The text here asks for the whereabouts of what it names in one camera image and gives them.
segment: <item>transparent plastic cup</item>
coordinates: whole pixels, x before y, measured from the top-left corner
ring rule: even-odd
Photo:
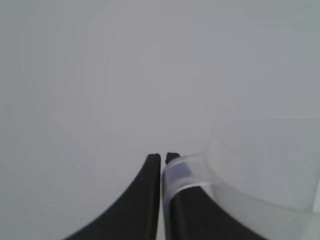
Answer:
[[[164,214],[179,191],[201,186],[221,208],[268,240],[320,239],[320,120],[235,121],[205,152],[165,168]]]

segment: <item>clear plastic container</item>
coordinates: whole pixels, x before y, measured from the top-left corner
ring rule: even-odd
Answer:
[[[320,239],[320,120],[237,121],[207,150],[163,172],[163,204],[201,186],[236,220],[268,240]]]

